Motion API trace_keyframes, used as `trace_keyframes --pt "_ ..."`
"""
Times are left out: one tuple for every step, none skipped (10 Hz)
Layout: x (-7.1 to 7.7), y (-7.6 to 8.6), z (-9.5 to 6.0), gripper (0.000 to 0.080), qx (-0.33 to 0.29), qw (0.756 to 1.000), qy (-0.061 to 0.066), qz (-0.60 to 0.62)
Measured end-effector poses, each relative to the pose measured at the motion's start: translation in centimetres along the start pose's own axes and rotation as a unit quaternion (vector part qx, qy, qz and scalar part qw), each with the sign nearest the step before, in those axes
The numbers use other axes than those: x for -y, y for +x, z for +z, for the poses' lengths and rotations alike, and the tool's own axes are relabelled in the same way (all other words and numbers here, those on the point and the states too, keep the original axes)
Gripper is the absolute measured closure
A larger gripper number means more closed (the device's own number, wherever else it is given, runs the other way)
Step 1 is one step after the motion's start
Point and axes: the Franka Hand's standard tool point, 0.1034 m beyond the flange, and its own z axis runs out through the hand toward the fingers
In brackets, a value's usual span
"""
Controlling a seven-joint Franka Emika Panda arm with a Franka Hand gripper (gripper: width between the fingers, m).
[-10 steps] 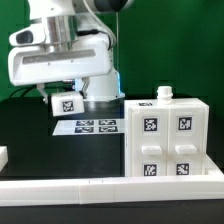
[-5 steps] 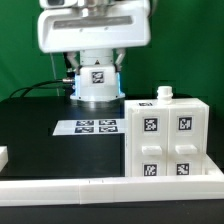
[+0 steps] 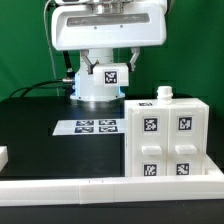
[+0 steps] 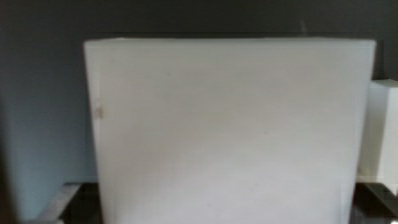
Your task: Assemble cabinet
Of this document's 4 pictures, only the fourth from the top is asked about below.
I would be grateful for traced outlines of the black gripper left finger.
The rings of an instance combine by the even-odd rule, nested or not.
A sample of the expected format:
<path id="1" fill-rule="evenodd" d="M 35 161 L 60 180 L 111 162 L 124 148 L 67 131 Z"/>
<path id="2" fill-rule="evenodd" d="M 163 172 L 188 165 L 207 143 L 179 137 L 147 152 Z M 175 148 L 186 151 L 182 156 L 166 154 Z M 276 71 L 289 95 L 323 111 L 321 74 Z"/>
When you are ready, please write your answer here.
<path id="1" fill-rule="evenodd" d="M 67 183 L 24 224 L 104 224 L 95 183 Z"/>

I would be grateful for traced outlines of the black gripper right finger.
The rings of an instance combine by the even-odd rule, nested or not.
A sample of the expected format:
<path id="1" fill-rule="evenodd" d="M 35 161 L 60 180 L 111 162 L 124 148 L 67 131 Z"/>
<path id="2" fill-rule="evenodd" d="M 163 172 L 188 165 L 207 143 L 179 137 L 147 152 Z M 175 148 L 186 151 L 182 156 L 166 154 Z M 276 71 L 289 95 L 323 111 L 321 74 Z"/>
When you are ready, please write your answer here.
<path id="1" fill-rule="evenodd" d="M 398 221 L 398 196 L 381 183 L 356 183 L 351 224 L 392 224 Z"/>

